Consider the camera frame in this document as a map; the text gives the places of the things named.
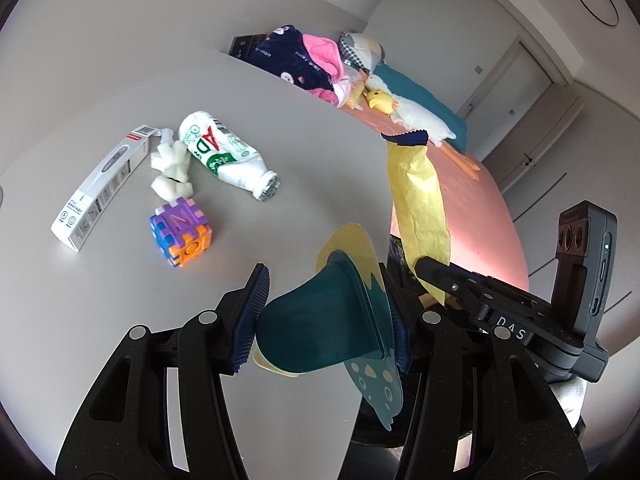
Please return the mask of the pink bed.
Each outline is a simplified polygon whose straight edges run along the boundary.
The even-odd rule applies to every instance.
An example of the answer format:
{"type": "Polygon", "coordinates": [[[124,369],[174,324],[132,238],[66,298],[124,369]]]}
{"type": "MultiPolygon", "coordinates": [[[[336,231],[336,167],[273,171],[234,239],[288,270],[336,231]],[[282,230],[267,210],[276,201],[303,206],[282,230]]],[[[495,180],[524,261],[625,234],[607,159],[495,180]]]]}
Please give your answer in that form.
{"type": "MultiPolygon", "coordinates": [[[[367,104],[341,110],[382,136],[404,134],[403,128],[367,104]]],[[[427,156],[438,174],[451,236],[451,261],[463,269],[529,290],[527,264],[518,232],[501,192],[477,160],[480,180],[470,179],[431,141],[427,156]]]]}

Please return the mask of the white foam piece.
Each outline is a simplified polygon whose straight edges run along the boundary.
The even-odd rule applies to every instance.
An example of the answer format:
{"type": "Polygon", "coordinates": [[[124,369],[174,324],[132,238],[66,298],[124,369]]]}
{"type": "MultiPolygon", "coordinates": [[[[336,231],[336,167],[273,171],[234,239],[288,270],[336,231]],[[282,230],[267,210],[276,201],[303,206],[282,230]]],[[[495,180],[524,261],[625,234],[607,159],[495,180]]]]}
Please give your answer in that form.
{"type": "Polygon", "coordinates": [[[150,155],[151,168],[160,174],[151,184],[152,190],[167,203],[178,198],[191,198],[194,194],[189,179],[191,153],[171,129],[160,129],[160,143],[150,155]]]}

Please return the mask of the black lined trash bin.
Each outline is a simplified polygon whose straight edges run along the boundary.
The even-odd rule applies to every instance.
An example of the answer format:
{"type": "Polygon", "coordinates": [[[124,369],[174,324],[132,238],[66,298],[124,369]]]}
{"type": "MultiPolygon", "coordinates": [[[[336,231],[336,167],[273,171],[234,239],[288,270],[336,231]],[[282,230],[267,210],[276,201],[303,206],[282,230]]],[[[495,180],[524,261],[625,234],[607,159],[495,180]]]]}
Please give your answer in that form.
{"type": "Polygon", "coordinates": [[[409,269],[401,239],[398,236],[390,236],[388,244],[386,269],[394,282],[398,285],[410,282],[413,274],[409,269]]]}

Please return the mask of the patterned checkered pillow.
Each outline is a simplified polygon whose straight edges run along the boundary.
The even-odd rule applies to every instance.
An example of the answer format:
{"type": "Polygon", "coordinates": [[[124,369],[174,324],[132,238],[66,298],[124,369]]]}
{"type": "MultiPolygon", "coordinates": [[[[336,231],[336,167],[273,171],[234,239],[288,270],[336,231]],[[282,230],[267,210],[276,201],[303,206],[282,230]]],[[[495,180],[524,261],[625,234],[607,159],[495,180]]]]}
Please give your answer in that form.
{"type": "Polygon", "coordinates": [[[371,73],[385,62],[382,44],[358,32],[342,32],[337,45],[343,61],[356,70],[371,73]]]}

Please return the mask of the colourful foam cube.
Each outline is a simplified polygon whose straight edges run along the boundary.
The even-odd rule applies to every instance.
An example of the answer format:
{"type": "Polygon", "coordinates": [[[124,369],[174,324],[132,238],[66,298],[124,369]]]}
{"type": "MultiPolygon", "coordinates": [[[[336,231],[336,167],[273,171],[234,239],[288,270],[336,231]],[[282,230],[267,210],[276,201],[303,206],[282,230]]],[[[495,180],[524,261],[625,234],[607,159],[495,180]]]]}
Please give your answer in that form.
{"type": "Polygon", "coordinates": [[[150,217],[160,251],[174,268],[182,268],[209,248],[213,230],[193,198],[178,198],[160,206],[150,217]]]}

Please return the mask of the white thermometer box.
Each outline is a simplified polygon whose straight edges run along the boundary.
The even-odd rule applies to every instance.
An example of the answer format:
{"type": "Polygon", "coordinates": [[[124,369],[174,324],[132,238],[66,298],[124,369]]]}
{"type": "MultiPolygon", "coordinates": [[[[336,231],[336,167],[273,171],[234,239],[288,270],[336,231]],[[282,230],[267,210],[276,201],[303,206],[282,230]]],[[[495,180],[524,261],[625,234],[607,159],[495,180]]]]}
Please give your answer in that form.
{"type": "Polygon", "coordinates": [[[85,178],[51,224],[66,247],[79,252],[112,198],[149,154],[150,137],[160,130],[142,125],[131,130],[85,178]]]}

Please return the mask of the closet door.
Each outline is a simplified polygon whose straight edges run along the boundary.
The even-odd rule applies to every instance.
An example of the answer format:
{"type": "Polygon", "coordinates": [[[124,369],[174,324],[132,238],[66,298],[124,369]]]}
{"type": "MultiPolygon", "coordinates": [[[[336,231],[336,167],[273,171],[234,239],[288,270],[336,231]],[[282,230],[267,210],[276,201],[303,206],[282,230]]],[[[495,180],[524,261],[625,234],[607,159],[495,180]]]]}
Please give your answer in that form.
{"type": "Polygon", "coordinates": [[[466,151],[483,160],[552,85],[552,79],[520,40],[514,41],[462,105],[466,151]]]}

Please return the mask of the black box behind clothes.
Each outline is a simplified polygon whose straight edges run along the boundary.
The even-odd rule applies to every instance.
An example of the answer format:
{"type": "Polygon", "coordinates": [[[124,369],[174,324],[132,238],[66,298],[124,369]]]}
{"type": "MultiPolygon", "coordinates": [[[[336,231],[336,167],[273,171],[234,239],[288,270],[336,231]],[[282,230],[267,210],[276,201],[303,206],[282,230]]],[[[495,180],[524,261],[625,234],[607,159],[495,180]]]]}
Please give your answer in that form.
{"type": "Polygon", "coordinates": [[[232,40],[228,55],[245,61],[255,48],[267,38],[266,34],[236,36],[232,40]]]}

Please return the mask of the yellow snack packet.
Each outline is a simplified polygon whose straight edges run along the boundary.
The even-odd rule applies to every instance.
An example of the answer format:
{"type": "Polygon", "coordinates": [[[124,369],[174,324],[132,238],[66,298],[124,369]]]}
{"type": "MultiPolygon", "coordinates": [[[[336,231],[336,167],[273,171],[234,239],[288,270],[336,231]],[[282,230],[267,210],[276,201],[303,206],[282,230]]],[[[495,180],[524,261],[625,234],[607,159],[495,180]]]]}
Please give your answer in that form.
{"type": "Polygon", "coordinates": [[[400,286],[416,292],[427,304],[445,303],[446,292],[416,274],[416,263],[430,257],[445,266],[450,263],[451,237],[438,174],[427,156],[424,132],[384,136],[387,174],[393,199],[392,232],[404,248],[413,274],[400,286]]]}

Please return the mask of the teal pillow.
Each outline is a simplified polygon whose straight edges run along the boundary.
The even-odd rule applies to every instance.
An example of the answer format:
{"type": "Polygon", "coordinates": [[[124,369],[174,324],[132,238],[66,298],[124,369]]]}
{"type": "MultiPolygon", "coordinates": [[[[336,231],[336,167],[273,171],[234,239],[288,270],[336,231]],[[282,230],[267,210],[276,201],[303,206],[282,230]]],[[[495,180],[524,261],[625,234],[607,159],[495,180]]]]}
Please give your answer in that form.
{"type": "Polygon", "coordinates": [[[440,118],[451,132],[456,135],[454,140],[449,140],[449,143],[460,154],[464,155],[466,153],[466,148],[468,147],[468,137],[466,136],[468,126],[466,122],[450,110],[449,107],[446,107],[443,102],[436,99],[433,93],[387,64],[376,66],[373,73],[384,81],[384,84],[390,88],[391,92],[417,102],[440,118]]]}

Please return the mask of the yellow duck plush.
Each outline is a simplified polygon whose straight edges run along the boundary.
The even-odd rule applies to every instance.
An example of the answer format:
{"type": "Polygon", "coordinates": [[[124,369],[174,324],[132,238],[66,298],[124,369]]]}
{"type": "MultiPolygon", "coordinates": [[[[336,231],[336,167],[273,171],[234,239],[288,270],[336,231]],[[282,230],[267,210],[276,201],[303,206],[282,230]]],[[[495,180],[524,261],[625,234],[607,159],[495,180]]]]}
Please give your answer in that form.
{"type": "Polygon", "coordinates": [[[376,110],[387,117],[392,116],[397,108],[397,101],[393,96],[381,89],[372,89],[364,95],[370,110],[376,110]]]}

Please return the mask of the navy pink clothes pile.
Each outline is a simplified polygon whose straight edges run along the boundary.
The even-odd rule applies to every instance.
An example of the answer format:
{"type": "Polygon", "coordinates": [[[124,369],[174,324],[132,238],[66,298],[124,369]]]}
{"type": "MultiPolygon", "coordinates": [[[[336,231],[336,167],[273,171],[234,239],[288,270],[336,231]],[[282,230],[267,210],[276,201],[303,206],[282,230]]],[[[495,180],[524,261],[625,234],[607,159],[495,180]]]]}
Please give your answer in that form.
{"type": "Polygon", "coordinates": [[[360,110],[362,73],[345,64],[332,39],[282,25],[254,47],[246,60],[337,108],[360,110]]]}

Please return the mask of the white AD drink bottle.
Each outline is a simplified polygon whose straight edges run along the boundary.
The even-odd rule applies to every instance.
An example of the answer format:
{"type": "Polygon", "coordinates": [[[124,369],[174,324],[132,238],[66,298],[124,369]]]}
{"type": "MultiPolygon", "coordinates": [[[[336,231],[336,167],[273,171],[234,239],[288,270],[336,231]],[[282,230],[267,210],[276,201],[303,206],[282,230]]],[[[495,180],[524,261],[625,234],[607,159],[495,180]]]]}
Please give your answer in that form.
{"type": "Polygon", "coordinates": [[[270,200],[280,188],[280,176],[262,155],[205,110],[183,119],[179,140],[214,177],[250,192],[255,200],[270,200]]]}

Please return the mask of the white goose plush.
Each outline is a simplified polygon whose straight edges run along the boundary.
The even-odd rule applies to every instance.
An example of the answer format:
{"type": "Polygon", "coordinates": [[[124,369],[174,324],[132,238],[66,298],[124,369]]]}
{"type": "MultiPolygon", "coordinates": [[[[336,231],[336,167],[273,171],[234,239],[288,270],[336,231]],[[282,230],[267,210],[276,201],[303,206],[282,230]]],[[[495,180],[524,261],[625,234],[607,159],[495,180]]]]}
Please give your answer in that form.
{"type": "Polygon", "coordinates": [[[364,88],[366,88],[364,94],[372,89],[381,89],[391,94],[397,101],[398,105],[395,113],[389,117],[394,124],[403,128],[405,133],[424,131],[427,136],[427,140],[436,145],[450,160],[462,169],[470,179],[474,181],[480,180],[480,177],[478,176],[480,167],[477,166],[475,162],[472,162],[471,159],[468,159],[464,155],[460,155],[448,144],[448,141],[454,140],[456,135],[451,132],[448,126],[440,118],[417,102],[402,98],[401,96],[396,96],[396,94],[390,92],[390,89],[387,88],[386,84],[384,84],[384,81],[382,81],[379,76],[364,76],[364,73],[361,73],[361,75],[363,78],[364,88]]]}

